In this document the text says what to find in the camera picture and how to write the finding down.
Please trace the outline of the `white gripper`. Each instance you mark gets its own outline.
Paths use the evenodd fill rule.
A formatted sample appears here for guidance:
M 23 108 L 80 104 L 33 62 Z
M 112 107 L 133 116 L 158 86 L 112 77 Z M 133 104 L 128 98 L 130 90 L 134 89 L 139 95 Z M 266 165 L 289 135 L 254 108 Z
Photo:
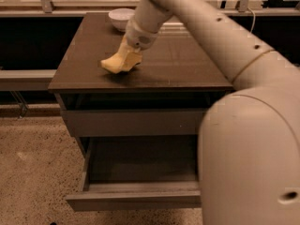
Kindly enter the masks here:
M 158 37 L 158 23 L 143 21 L 132 16 L 126 27 L 118 53 L 120 56 L 119 68 L 121 72 L 128 72 L 140 64 L 143 56 L 134 49 L 141 51 L 149 49 Z

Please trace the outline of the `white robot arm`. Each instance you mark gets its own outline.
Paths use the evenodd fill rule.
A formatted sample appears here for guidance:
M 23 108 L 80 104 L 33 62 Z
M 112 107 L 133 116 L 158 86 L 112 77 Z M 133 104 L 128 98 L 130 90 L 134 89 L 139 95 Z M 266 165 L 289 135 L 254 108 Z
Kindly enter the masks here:
M 141 0 L 134 47 L 175 15 L 233 86 L 200 127 L 203 225 L 300 225 L 299 69 L 203 0 Z

